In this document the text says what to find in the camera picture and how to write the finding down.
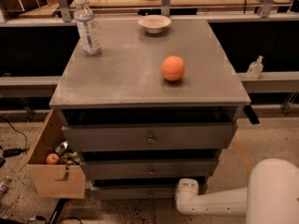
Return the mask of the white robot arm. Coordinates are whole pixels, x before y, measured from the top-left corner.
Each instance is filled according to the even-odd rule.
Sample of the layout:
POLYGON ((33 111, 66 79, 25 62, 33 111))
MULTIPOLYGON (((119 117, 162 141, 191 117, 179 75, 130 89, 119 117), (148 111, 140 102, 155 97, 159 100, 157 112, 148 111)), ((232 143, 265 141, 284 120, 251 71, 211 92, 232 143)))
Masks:
POLYGON ((299 224, 299 168, 281 159, 263 160, 245 188, 203 195, 196 180, 182 178, 176 206, 185 215, 243 217, 246 224, 299 224))

